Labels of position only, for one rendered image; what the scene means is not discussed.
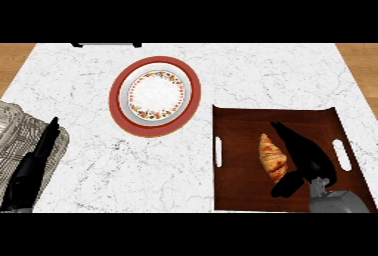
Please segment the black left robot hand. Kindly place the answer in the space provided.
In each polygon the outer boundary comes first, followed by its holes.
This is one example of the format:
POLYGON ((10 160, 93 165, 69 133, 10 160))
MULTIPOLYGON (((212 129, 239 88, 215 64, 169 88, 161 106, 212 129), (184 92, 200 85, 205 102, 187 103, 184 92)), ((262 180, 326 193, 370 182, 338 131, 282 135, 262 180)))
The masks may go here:
POLYGON ((0 211, 26 212, 32 209, 44 176, 47 158, 59 133, 57 118, 53 118, 42 131, 35 149, 25 154, 11 174, 0 211))

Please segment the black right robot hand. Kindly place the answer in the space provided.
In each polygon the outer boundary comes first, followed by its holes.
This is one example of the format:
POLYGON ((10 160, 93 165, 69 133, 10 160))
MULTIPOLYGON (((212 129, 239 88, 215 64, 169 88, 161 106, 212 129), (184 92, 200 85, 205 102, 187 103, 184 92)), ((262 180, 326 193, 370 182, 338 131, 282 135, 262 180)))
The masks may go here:
POLYGON ((327 180, 326 187, 336 183, 333 163, 319 145, 290 130, 280 122, 271 126, 285 142, 295 170, 288 172, 271 188, 271 196, 288 198, 296 192, 304 181, 311 182, 317 177, 327 180))

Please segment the golden brown croissant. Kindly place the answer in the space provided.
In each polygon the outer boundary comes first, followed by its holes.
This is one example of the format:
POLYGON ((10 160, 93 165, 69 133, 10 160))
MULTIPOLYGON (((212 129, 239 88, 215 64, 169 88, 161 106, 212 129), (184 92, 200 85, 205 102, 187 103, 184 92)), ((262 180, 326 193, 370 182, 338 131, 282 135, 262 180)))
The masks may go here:
POLYGON ((288 157, 265 134, 259 136, 258 154, 262 168, 273 182, 277 183, 288 172, 288 157))

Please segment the dark brown wooden tray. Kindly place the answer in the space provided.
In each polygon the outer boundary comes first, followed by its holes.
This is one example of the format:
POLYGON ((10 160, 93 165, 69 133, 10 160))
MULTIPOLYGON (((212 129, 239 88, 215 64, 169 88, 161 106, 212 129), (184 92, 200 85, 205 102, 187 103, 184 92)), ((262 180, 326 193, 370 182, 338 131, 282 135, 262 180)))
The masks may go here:
POLYGON ((282 123, 338 160, 333 141, 348 146, 336 111, 276 109, 212 109, 214 208, 217 210, 305 212, 310 188, 302 186, 288 198, 274 198, 274 185, 258 159, 259 137, 285 146, 271 124, 282 123))

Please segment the white plate with floral rim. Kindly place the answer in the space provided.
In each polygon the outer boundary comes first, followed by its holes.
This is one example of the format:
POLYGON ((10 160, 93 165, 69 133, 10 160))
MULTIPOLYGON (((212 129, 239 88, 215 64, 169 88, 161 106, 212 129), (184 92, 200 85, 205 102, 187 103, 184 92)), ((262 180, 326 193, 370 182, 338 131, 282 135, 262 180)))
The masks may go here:
POLYGON ((190 96, 189 77, 175 65, 162 62, 141 65, 121 83, 121 112, 135 124, 159 126, 180 116, 190 96))

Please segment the red oval placemat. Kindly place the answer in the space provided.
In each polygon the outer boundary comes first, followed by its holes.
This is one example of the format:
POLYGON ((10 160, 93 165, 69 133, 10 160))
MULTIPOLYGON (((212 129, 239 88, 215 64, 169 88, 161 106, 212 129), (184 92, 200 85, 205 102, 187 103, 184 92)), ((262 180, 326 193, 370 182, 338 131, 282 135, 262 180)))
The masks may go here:
POLYGON ((200 84, 190 66, 168 56, 135 61, 109 92, 109 112, 119 128, 138 137, 177 131, 195 115, 200 84))

